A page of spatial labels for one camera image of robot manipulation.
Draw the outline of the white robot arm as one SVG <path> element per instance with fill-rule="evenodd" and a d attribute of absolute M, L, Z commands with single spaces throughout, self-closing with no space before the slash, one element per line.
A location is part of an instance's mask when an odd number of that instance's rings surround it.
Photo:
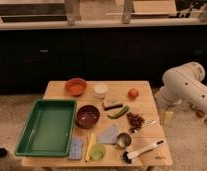
<path fill-rule="evenodd" d="M 207 114 L 207 86 L 204 67 L 197 62 L 189 62 L 168 69 L 162 77 L 163 86 L 155 94 L 161 122 L 170 116 L 170 107 L 186 100 Z"/>

